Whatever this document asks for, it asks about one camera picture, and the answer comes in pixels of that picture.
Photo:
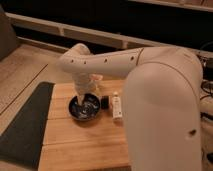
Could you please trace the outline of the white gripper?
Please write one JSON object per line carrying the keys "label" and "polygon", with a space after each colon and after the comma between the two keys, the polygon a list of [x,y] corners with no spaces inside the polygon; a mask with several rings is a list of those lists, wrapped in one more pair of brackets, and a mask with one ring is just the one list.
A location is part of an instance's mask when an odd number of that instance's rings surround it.
{"label": "white gripper", "polygon": [[100,74],[75,73],[72,75],[74,87],[78,96],[78,103],[81,106],[84,101],[84,94],[97,94],[99,92],[98,84],[103,76]]}

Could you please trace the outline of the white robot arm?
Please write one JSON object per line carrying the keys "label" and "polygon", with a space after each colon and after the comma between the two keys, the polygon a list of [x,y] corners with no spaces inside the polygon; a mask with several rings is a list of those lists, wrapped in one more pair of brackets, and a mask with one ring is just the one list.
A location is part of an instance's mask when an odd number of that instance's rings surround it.
{"label": "white robot arm", "polygon": [[145,47],[92,55],[77,44],[60,58],[78,87],[81,73],[125,79],[121,104],[132,171],[202,171],[202,65],[186,48]]}

